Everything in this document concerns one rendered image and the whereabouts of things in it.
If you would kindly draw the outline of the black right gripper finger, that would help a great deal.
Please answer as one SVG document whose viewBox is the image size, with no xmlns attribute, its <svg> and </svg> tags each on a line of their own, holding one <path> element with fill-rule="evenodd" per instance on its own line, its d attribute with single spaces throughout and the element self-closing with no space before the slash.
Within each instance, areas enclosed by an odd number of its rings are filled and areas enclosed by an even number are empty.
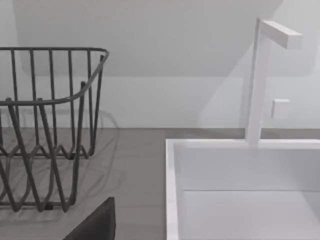
<svg viewBox="0 0 320 240">
<path fill-rule="evenodd" d="M 62 240 L 115 240 L 115 198 L 107 198 Z"/>
</svg>

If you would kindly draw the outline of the white sink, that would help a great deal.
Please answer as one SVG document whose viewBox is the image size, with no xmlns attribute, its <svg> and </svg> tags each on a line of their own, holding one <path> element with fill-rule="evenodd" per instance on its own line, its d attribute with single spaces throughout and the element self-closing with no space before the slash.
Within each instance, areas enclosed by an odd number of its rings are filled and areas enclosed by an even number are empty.
<svg viewBox="0 0 320 240">
<path fill-rule="evenodd" d="M 320 140 L 165 147 L 165 240 L 320 240 Z"/>
</svg>

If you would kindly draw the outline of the white square tap knob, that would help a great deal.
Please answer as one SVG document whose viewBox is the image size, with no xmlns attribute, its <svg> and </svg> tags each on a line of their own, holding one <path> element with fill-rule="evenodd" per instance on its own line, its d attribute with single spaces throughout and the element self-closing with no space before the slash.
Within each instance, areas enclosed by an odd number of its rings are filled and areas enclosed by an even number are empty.
<svg viewBox="0 0 320 240">
<path fill-rule="evenodd" d="M 271 117 L 274 120 L 287 119 L 290 112 L 291 101 L 287 98 L 274 98 L 272 100 Z"/>
</svg>

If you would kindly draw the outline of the tall white tap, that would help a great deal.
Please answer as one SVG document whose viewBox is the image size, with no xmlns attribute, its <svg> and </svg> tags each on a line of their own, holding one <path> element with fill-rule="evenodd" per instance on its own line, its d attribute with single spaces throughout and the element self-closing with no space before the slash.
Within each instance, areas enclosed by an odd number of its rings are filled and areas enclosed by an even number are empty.
<svg viewBox="0 0 320 240">
<path fill-rule="evenodd" d="M 270 19 L 256 19 L 249 78 L 249 103 L 245 140 L 256 147 L 261 139 L 261 125 L 267 84 L 271 42 L 286 50 L 299 50 L 304 35 Z"/>
</svg>

